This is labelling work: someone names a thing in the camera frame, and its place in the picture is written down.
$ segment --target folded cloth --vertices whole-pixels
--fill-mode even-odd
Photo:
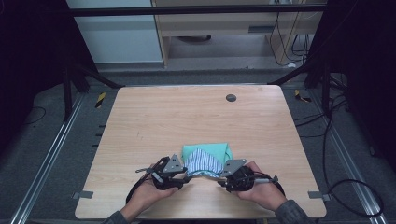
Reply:
[[[228,143],[209,143],[209,144],[198,144],[198,145],[186,145],[183,146],[181,153],[181,159],[185,161],[190,154],[197,148],[209,153],[216,159],[218,159],[223,165],[227,160],[233,159],[233,153],[228,146]]]
[[[226,143],[184,146],[182,151],[187,176],[219,177],[225,162],[232,158],[233,153]]]

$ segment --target tabletop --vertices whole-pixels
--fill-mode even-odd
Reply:
[[[228,101],[232,94],[234,101]],[[228,143],[235,159],[255,161],[277,175],[286,196],[310,217],[324,217],[321,199],[294,122],[278,86],[160,86],[119,90],[97,149],[78,218],[106,218],[125,205],[141,177],[135,170],[164,156],[181,158],[184,145]],[[241,201],[215,180],[195,177],[138,218],[262,218],[274,213]]]

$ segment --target hand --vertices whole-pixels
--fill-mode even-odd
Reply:
[[[166,190],[157,189],[152,180],[143,182],[132,195],[131,200],[120,210],[128,223],[131,223],[140,213],[150,208],[156,202],[167,198],[178,191],[178,188]]]
[[[257,166],[254,161],[249,162],[246,166],[254,172],[262,173],[259,166]],[[248,191],[236,191],[235,194],[242,200],[252,201],[273,212],[275,212],[282,203],[287,201],[286,197],[273,183],[255,183],[252,189]]]

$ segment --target gray sleeve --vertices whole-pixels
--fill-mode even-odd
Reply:
[[[275,215],[281,224],[315,223],[294,200],[282,203],[275,211]]]
[[[102,224],[129,224],[125,217],[122,215],[120,211],[113,213],[110,217],[108,217]]]

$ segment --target metal rail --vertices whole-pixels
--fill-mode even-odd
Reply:
[[[183,7],[113,7],[113,8],[71,8],[67,10],[42,11],[43,15],[94,17],[94,16],[141,16],[213,13],[254,12],[316,12],[326,11],[326,4],[287,5],[228,5],[228,6],[183,6]]]
[[[60,131],[58,132],[58,135],[55,137],[46,158],[41,164],[41,167],[38,170],[35,179],[32,182],[32,185],[25,194],[23,201],[21,202],[17,211],[12,216],[10,223],[23,224],[26,222],[27,218],[29,217],[32,208],[35,205],[35,201],[37,200],[38,195],[43,189],[47,177],[50,174],[50,170],[53,164],[55,163],[59,152],[61,151],[62,145],[64,144],[64,140],[66,139],[66,136],[69,134],[69,131],[76,119],[78,111],[81,108],[81,104],[84,99],[84,96],[85,93],[80,93],[78,95],[78,98],[76,99],[75,104],[73,106],[74,107],[73,113],[71,114],[69,120],[64,122]]]
[[[320,106],[320,100],[319,96],[315,93],[315,91],[310,91],[308,90],[310,95],[313,98],[313,101],[315,102],[319,112],[323,112],[321,106]],[[328,121],[323,118],[323,122],[325,123],[325,126],[327,126]],[[335,151],[338,155],[338,158],[340,159],[341,163],[344,166],[344,169],[346,171],[346,174],[348,175],[349,178],[351,179],[356,179],[362,182],[365,182],[363,175],[361,174],[361,171],[359,170],[358,166],[356,163],[353,161],[352,157],[350,154],[347,152],[347,147],[345,146],[341,136],[337,132],[337,129],[332,126],[330,129],[330,137],[332,139],[332,142],[334,143],[334,148]],[[353,184],[353,188],[358,195],[361,205],[363,206],[366,214],[372,215],[375,214],[379,211],[379,205],[375,199],[374,194],[366,187],[358,184]],[[378,216],[378,217],[371,217],[370,218],[371,223],[373,224],[386,224],[388,223],[384,214]]]

